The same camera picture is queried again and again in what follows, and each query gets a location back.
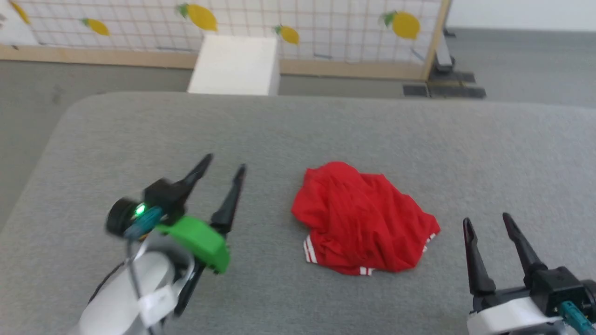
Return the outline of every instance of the white grid panel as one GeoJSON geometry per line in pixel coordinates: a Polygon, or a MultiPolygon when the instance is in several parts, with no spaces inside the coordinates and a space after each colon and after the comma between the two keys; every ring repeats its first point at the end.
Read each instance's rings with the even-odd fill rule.
{"type": "Polygon", "coordinates": [[[281,41],[282,59],[424,63],[441,0],[191,0],[209,10],[217,31],[204,30],[176,7],[184,0],[17,0],[39,42],[72,48],[197,52],[205,34],[277,36],[290,27],[298,44],[281,41]],[[420,22],[415,40],[398,37],[379,18],[404,11],[420,22]],[[109,35],[81,19],[102,23],[109,35]]]}

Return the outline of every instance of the gray floor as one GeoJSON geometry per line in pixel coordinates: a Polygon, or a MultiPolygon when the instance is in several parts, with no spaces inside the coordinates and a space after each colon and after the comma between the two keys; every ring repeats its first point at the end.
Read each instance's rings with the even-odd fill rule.
{"type": "MultiPolygon", "coordinates": [[[[596,107],[593,38],[458,34],[449,40],[457,69],[474,72],[488,100],[596,107]]],[[[68,106],[105,92],[184,91],[190,75],[189,70],[0,61],[0,228],[68,106]]],[[[283,77],[280,94],[403,97],[397,81],[291,76],[283,77]]]]}

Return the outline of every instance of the green plastic part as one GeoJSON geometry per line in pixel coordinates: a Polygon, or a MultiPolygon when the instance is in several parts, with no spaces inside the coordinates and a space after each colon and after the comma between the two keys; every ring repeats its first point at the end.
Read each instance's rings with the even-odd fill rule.
{"type": "Polygon", "coordinates": [[[158,225],[156,229],[172,236],[208,268],[221,274],[228,269],[230,256],[226,241],[204,221],[183,216],[171,226],[158,225]]]}

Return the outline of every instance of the white pedestal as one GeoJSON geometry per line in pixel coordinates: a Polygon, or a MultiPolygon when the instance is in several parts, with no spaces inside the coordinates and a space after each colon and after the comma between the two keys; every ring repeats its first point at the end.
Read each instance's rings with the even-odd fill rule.
{"type": "Polygon", "coordinates": [[[188,93],[277,95],[276,38],[206,36],[188,93]]]}

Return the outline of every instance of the gray table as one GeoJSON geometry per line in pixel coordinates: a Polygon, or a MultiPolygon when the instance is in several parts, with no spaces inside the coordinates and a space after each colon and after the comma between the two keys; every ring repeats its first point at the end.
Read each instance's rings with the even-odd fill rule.
{"type": "Polygon", "coordinates": [[[0,234],[0,333],[65,333],[124,254],[104,220],[121,196],[179,178],[207,217],[249,173],[225,275],[206,274],[170,334],[463,334],[471,308],[461,221],[498,287],[522,283],[501,212],[548,265],[596,278],[596,114],[487,102],[108,94],[66,113],[0,234]],[[290,214],[306,168],[384,173],[442,233],[412,271],[347,277],[304,260],[290,214]]]}

